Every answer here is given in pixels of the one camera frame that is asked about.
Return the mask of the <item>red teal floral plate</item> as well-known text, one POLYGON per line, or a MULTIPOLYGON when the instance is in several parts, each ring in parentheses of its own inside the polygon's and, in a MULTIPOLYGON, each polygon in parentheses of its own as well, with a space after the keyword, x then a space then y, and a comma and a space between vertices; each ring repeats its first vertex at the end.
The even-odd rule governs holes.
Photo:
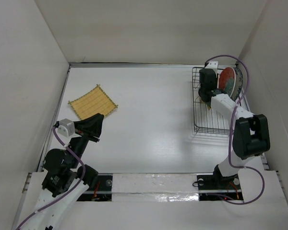
POLYGON ((232 67, 227 67, 219 74, 218 88, 232 95, 236 83, 236 73, 232 67))

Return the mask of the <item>square bamboo tray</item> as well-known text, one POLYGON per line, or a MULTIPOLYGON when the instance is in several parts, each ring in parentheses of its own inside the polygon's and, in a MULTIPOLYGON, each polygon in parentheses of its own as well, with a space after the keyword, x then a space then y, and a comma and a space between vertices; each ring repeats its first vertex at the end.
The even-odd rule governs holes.
POLYGON ((68 104, 80 120, 85 120, 97 113, 108 117, 118 108, 99 84, 83 96, 68 101, 68 104))

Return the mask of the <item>blue white floral plate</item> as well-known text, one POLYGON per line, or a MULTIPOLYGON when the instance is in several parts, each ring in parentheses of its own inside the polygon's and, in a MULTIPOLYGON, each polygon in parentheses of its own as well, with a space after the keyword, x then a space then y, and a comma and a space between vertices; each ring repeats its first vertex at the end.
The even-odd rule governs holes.
POLYGON ((233 68, 235 71, 235 87, 230 96, 232 100, 236 101, 241 93, 243 85, 243 73, 239 68, 233 68))

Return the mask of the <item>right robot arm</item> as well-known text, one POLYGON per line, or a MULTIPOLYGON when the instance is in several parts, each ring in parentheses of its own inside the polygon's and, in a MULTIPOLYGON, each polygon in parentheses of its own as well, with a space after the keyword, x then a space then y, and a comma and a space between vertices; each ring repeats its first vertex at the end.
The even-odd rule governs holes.
POLYGON ((228 156, 213 172, 212 183, 224 188, 253 157, 270 150, 267 117, 255 115, 236 104, 222 89, 212 69, 199 70, 199 96, 209 107, 229 120, 228 156))

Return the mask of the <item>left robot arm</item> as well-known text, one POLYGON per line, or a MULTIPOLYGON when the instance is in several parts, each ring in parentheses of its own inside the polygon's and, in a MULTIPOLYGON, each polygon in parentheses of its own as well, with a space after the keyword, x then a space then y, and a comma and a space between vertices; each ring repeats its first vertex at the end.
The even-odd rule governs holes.
POLYGON ((81 121, 57 121, 52 132, 61 149, 51 149, 44 158, 47 174, 33 209, 18 230, 56 230, 66 214, 87 190, 98 184, 98 171, 81 157, 88 142, 99 142, 104 115, 97 113, 81 121))

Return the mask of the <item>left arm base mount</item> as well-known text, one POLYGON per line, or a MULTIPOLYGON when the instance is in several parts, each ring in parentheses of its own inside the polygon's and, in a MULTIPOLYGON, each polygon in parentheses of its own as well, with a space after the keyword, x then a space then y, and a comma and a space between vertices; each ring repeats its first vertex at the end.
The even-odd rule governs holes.
POLYGON ((89 188, 78 199, 79 202, 107 202, 112 200, 113 174, 102 173, 93 188, 89 188))

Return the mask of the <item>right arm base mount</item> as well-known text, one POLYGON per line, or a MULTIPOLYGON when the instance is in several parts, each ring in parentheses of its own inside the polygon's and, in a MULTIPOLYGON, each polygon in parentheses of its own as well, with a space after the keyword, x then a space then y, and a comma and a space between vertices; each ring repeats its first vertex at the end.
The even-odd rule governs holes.
POLYGON ((192 186, 198 188, 200 201, 243 201, 238 174, 223 177, 218 166, 211 174, 198 174, 192 186))

